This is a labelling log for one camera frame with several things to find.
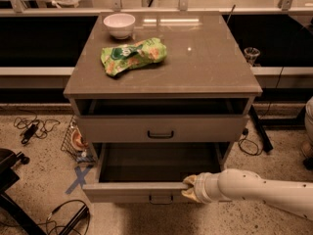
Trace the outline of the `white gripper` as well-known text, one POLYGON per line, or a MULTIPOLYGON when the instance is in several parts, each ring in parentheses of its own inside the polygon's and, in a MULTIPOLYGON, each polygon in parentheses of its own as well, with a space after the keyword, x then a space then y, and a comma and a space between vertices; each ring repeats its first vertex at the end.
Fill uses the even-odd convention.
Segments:
POLYGON ((201 173, 198 176, 190 175, 183 179, 183 183, 194 185, 192 188, 182 190, 181 194, 192 201, 199 200, 203 204, 212 202, 229 202, 230 199, 222 194, 218 186, 218 173, 201 173))

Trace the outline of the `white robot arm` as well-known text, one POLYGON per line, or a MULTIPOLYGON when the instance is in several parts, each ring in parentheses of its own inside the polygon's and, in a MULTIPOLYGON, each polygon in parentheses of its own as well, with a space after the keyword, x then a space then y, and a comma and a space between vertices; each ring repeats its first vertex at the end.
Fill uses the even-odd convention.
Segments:
POLYGON ((270 180, 248 170, 203 172, 183 180, 181 193, 197 203, 260 201, 279 210, 313 220, 313 184, 270 180))

